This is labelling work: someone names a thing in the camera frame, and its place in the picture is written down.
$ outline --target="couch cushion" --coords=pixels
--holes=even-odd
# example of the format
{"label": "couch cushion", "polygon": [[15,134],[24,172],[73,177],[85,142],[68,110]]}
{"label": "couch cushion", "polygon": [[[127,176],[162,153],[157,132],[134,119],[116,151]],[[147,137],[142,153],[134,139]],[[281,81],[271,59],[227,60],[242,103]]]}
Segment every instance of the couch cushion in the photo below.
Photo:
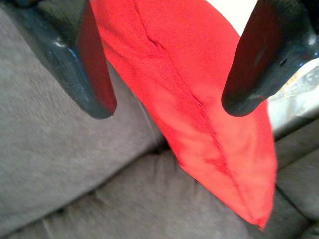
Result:
{"label": "couch cushion", "polygon": [[82,112],[0,10],[0,237],[92,190],[162,135],[110,67],[118,108]]}
{"label": "couch cushion", "polygon": [[319,223],[309,227],[301,236],[301,239],[319,239]]}
{"label": "couch cushion", "polygon": [[276,142],[278,167],[284,168],[319,148],[318,130],[319,119],[278,140]]}
{"label": "couch cushion", "polygon": [[307,226],[277,192],[275,210],[260,232],[181,170],[168,151],[139,159],[7,239],[294,239]]}
{"label": "couch cushion", "polygon": [[319,149],[280,170],[277,184],[313,221],[319,221]]}

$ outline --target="red cloth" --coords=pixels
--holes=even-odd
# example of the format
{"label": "red cloth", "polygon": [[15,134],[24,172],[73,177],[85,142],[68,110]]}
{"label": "red cloth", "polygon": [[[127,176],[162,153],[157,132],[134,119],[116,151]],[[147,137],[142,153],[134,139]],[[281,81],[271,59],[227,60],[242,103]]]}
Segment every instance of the red cloth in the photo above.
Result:
{"label": "red cloth", "polygon": [[93,0],[105,54],[144,103],[181,167],[264,227],[276,158],[267,105],[228,115],[221,96],[239,35],[204,0]]}

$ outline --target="gray fabric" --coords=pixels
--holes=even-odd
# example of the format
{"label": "gray fabric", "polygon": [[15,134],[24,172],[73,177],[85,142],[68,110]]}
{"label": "gray fabric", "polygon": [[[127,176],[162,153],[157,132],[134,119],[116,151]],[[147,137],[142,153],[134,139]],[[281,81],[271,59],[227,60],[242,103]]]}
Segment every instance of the gray fabric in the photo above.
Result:
{"label": "gray fabric", "polygon": [[110,66],[118,108],[92,119],[0,10],[0,237],[92,190],[162,135]]}
{"label": "gray fabric", "polygon": [[284,168],[319,148],[319,119],[276,142],[278,167]]}
{"label": "gray fabric", "polygon": [[313,221],[319,221],[319,149],[279,171],[278,187]]}
{"label": "gray fabric", "polygon": [[276,192],[274,209],[265,230],[261,232],[249,224],[247,228],[253,239],[296,239],[309,224],[304,216]]}
{"label": "gray fabric", "polygon": [[307,229],[301,236],[301,239],[319,239],[319,223]]}
{"label": "gray fabric", "polygon": [[243,221],[178,165],[148,155],[8,239],[248,239]]}

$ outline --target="white surface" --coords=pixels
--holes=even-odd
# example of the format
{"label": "white surface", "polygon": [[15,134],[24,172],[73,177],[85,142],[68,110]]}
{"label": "white surface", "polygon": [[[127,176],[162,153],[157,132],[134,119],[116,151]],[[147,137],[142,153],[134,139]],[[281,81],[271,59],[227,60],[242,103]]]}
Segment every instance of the white surface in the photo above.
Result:
{"label": "white surface", "polygon": [[207,0],[233,25],[239,35],[243,34],[257,0]]}
{"label": "white surface", "polygon": [[319,64],[305,75],[293,79],[269,98],[269,117],[276,133],[285,131],[296,118],[315,119],[319,113]]}

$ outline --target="red pillow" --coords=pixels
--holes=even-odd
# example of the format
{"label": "red pillow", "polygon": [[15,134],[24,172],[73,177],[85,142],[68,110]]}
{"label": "red pillow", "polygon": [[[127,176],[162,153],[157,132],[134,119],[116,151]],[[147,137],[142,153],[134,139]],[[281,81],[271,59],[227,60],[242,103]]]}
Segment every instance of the red pillow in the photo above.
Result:
{"label": "red pillow", "polygon": [[242,118],[222,107],[239,41],[232,25],[204,0],[91,4],[108,60],[146,106],[181,167],[263,228],[273,206],[273,135],[266,103]]}

